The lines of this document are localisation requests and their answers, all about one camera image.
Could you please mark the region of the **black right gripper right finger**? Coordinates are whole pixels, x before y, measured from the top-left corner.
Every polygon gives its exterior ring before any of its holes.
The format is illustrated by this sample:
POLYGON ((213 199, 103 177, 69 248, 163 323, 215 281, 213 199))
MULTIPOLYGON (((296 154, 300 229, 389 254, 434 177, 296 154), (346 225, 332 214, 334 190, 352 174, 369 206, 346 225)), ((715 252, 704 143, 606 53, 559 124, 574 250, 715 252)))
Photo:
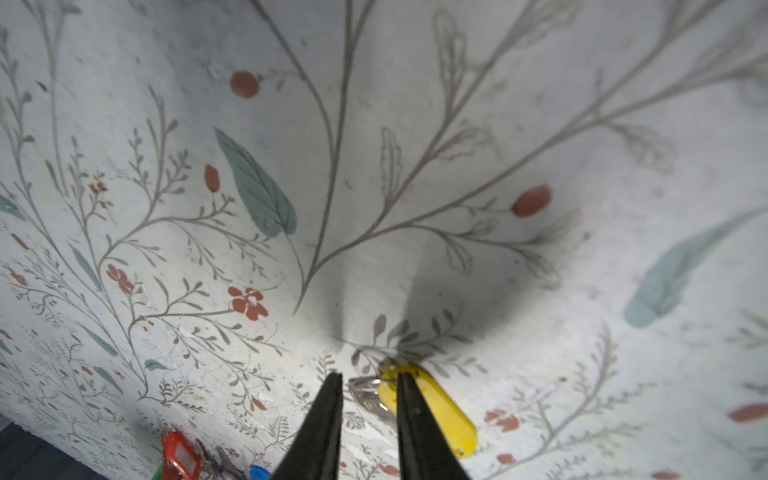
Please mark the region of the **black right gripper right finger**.
POLYGON ((398 375, 396 415, 403 480, 469 480, 410 373, 398 375))

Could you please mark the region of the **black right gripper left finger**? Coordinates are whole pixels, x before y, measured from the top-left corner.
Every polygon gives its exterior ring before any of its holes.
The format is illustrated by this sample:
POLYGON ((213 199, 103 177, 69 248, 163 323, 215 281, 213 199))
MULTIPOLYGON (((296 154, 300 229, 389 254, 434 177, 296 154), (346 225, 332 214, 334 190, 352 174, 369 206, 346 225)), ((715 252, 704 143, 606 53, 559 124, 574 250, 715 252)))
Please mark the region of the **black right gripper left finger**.
POLYGON ((343 376, 330 373, 272 479, 337 479, 343 401, 343 376))

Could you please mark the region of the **yellow tagged key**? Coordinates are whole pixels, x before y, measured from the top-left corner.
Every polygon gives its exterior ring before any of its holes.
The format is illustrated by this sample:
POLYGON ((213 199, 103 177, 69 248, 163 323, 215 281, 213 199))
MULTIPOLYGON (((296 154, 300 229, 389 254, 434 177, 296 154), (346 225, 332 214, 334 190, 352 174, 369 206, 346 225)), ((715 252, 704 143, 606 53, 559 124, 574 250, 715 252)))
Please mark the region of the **yellow tagged key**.
POLYGON ((467 459, 473 455, 479 444, 475 426, 432 375, 422 367, 412 363, 385 364, 378 375, 351 378, 347 385, 351 397, 359 407, 394 430, 397 377, 404 373, 414 377, 454 455, 458 459, 467 459))

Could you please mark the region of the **metal keyring with coloured keys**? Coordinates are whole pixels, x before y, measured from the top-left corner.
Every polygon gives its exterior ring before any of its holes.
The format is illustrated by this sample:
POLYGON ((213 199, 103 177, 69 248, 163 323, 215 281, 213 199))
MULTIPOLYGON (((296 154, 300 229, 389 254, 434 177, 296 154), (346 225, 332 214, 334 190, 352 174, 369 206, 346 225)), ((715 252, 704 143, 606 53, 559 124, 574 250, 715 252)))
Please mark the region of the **metal keyring with coloured keys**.
POLYGON ((177 430, 161 432, 161 465, 152 480, 198 479, 270 479, 272 474, 265 468, 252 465, 246 470, 237 468, 221 448, 212 455, 199 441, 193 443, 177 430))

